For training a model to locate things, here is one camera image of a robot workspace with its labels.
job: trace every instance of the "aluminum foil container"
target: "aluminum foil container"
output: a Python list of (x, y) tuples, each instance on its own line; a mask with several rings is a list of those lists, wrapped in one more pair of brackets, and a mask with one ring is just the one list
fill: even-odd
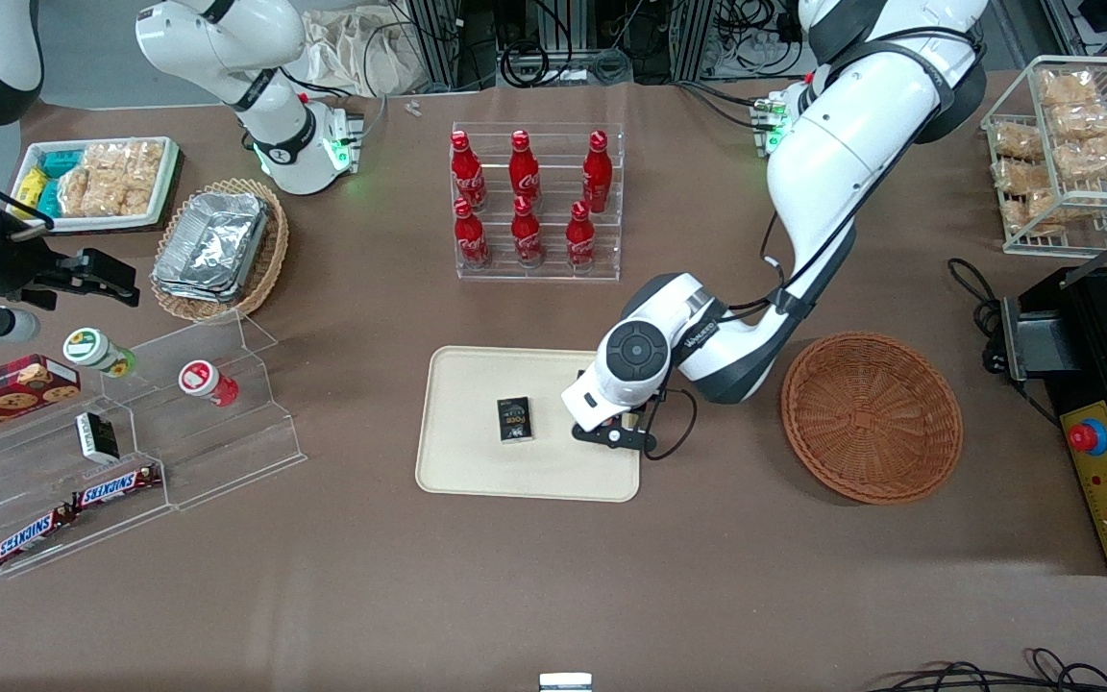
[(241, 297), (267, 224), (267, 202), (254, 194), (203, 193), (182, 211), (153, 267), (168, 295), (232, 302)]

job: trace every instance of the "emergency stop button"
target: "emergency stop button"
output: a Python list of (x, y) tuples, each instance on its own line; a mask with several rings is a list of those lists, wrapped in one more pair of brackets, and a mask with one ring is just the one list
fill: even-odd
[(1085, 419), (1067, 430), (1067, 443), (1076, 452), (1103, 455), (1107, 452), (1107, 428), (1098, 420)]

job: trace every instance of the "brown woven basket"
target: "brown woven basket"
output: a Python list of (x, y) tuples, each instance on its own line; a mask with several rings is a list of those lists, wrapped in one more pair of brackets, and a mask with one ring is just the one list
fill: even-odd
[[(237, 177), (224, 179), (220, 183), (213, 183), (195, 194), (199, 193), (250, 193), (267, 200), (268, 211), (263, 240), (259, 242), (259, 254), (255, 256), (255, 265), (251, 267), (250, 276), (246, 279), (246, 290), (242, 292), (242, 298), (238, 302), (194, 301), (190, 298), (178, 298), (176, 295), (163, 293), (155, 282), (153, 283), (153, 295), (156, 295), (156, 300), (162, 303), (162, 308), (176, 318), (193, 321), (206, 320), (234, 308), (240, 310), (244, 316), (249, 316), (258, 310), (259, 306), (262, 306), (267, 295), (272, 292), (276, 280), (280, 278), (280, 265), (284, 264), (284, 254), (289, 249), (289, 221), (284, 218), (284, 209), (281, 208), (280, 200), (277, 200), (276, 193), (254, 179)], [(165, 236), (162, 236), (162, 244), (156, 249), (157, 259), (165, 251), (165, 246), (173, 236), (173, 227), (176, 227), (182, 211), (186, 210), (193, 198), (194, 194), (186, 202), (182, 202), (179, 209), (170, 216), (170, 223), (165, 227)]]
[(814, 476), (873, 505), (925, 498), (963, 446), (951, 386), (923, 355), (880, 333), (836, 333), (805, 349), (783, 382), (780, 413)]

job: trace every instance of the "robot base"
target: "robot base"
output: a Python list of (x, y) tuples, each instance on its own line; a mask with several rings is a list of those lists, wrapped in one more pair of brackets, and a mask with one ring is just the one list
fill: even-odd
[(350, 120), (341, 109), (317, 101), (307, 106), (315, 115), (315, 136), (293, 163), (268, 162), (258, 146), (255, 148), (263, 172), (290, 194), (319, 193), (339, 176), (356, 172), (361, 161), (361, 118)]

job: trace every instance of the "table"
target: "table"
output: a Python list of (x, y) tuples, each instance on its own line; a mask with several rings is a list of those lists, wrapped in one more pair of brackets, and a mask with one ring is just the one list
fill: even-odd
[[(999, 75), (990, 102), (1012, 75)], [(775, 83), (742, 84), (765, 93)], [(0, 689), (866, 689), (966, 659), (1024, 673), (1024, 647), (1107, 671), (1107, 578), (1063, 446), (980, 368), (972, 298), (944, 261), (1012, 295), (1053, 259), (1005, 256), (976, 121), (910, 149), (858, 216), (851, 258), (738, 406), (704, 406), (673, 458), (621, 505), (430, 495), (413, 481), (426, 364), (448, 343), (597, 345), (634, 289), (691, 271), (727, 302), (775, 277), (772, 215), (743, 127), (673, 87), (493, 89), (389, 105), (361, 174), (281, 196), (284, 272), (256, 319), (307, 463), (27, 574), (0, 579)], [(466, 283), (447, 209), (453, 121), (622, 121), (620, 285)], [(25, 140), (168, 135), (178, 194), (259, 176), (224, 106), (81, 113), (39, 106)], [(775, 248), (787, 258), (776, 233)], [(64, 296), (40, 340), (80, 324), (123, 343), (182, 323), (146, 295), (156, 234), (61, 239), (141, 268), (144, 306)], [(796, 351), (842, 330), (925, 353), (965, 417), (958, 472), (931, 498), (858, 506), (792, 454), (778, 390)], [(671, 399), (664, 424), (685, 420)]]

